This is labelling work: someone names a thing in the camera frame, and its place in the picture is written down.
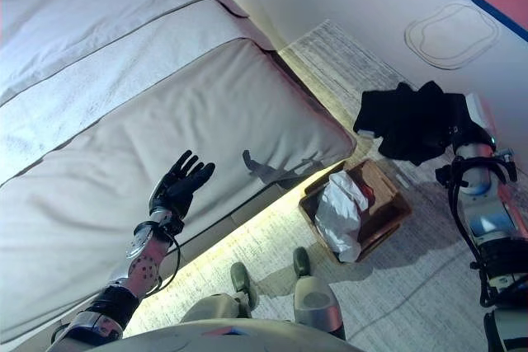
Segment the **carpet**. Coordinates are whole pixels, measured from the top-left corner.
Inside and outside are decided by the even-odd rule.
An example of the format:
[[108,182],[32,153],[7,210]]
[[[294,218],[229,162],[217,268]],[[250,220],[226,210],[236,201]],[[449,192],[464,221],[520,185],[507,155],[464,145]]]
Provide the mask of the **carpet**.
[[[330,21],[280,55],[350,131],[363,91],[394,89],[404,80]],[[239,260],[259,294],[253,316],[293,319],[292,252],[305,246],[314,274],[331,285],[341,303],[346,337],[354,346],[365,351],[486,350],[483,315],[488,310],[479,306],[479,276],[469,268],[469,248],[434,176],[451,156],[415,167],[380,156],[378,141],[356,138],[351,160],[374,159],[413,209],[389,240],[360,264],[334,264],[297,209],[304,187],[319,172],[183,267],[167,289],[141,303],[125,336],[177,324],[198,299],[232,293],[229,268]],[[520,178],[512,193],[527,216],[528,180]]]

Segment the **wooden box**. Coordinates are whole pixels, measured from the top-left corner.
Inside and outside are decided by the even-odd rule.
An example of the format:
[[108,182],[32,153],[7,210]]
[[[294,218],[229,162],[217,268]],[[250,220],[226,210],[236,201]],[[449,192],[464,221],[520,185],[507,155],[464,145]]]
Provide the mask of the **wooden box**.
[[332,259],[340,264],[348,264],[339,261],[314,223],[320,197],[330,174],[343,169],[369,200],[369,208],[361,213],[361,228],[357,238],[361,244],[361,253],[356,262],[363,260],[390,237],[412,210],[398,189],[372,160],[365,160],[355,167],[343,162],[309,185],[304,191],[306,196],[299,202],[299,209]]

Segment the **robotic forearm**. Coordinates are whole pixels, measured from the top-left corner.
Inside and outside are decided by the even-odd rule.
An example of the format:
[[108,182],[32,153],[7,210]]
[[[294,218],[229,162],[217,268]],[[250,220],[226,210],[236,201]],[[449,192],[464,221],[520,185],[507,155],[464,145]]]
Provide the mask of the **robotic forearm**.
[[474,254],[471,268],[479,272],[480,304],[497,307],[484,318],[489,351],[528,349],[528,227],[502,171],[516,181],[512,152],[496,152],[488,124],[475,117],[483,112],[474,97],[467,104],[463,96],[452,100],[456,157],[436,171],[436,179],[448,188],[453,218]]
[[[183,229],[183,218],[191,206],[193,193],[211,177],[215,165],[202,162],[192,171],[198,157],[189,161],[190,151],[181,156],[156,186],[149,201],[149,221],[134,230],[134,240],[126,258],[111,276],[111,281],[85,311],[80,312],[49,352],[81,351],[119,340],[141,301],[166,287],[180,264],[175,236]],[[176,246],[177,268],[161,287],[159,266],[171,245]]]

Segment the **bed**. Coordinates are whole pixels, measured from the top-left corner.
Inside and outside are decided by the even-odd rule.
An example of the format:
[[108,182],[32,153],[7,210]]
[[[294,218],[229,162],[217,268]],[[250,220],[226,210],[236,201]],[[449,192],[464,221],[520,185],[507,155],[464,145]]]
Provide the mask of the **bed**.
[[2,0],[2,14],[4,346],[106,284],[186,149],[216,171],[180,243],[355,147],[233,0]]

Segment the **white plastic bag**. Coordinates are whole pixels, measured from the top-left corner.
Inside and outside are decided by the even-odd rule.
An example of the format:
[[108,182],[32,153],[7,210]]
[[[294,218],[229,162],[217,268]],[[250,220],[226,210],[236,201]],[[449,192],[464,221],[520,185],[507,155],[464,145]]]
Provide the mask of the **white plastic bag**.
[[345,171],[330,175],[315,214],[315,225],[340,261],[352,263],[360,255],[360,212],[368,207],[368,199]]

